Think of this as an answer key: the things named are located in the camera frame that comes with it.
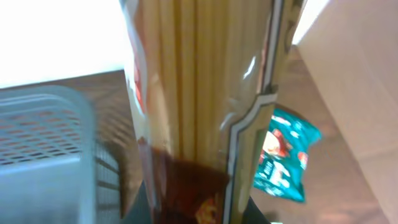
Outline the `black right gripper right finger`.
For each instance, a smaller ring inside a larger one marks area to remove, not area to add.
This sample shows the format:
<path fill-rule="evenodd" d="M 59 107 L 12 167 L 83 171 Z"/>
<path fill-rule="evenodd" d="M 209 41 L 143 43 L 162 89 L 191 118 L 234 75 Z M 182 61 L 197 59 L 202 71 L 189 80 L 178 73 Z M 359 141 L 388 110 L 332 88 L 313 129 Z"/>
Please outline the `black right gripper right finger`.
<path fill-rule="evenodd" d="M 242 224 L 271 224 L 271 222 L 266 219 L 250 197 L 243 213 Z"/>

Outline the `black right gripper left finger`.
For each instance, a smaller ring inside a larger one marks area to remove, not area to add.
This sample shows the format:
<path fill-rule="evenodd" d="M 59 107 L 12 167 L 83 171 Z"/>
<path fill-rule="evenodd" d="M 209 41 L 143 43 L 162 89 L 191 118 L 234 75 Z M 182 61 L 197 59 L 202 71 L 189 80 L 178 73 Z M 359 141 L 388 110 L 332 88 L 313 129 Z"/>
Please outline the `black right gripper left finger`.
<path fill-rule="evenodd" d="M 121 224 L 152 224 L 151 210 L 144 181 L 141 182 L 133 205 L 121 220 Z"/>

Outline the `San Remo spaghetti packet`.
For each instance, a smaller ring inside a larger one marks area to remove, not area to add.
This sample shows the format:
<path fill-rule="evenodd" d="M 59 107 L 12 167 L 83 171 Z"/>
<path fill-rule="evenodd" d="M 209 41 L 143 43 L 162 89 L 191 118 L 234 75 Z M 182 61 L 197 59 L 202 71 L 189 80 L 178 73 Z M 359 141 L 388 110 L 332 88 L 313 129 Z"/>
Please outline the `San Remo spaghetti packet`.
<path fill-rule="evenodd" d="M 151 223 L 241 223 L 302 0 L 127 0 Z"/>

